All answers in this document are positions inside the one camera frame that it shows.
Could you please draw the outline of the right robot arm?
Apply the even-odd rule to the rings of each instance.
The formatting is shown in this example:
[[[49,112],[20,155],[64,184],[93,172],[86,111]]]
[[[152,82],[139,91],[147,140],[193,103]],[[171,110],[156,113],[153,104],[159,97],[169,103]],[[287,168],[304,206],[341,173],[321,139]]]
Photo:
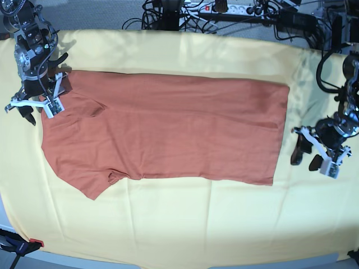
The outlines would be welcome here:
[[[68,56],[50,59],[58,45],[58,32],[42,16],[42,6],[30,1],[1,1],[1,14],[5,29],[15,40],[14,58],[21,79],[21,87],[5,111],[16,108],[32,125],[36,124],[34,108],[53,118],[64,110],[59,94],[65,73],[51,72]]]

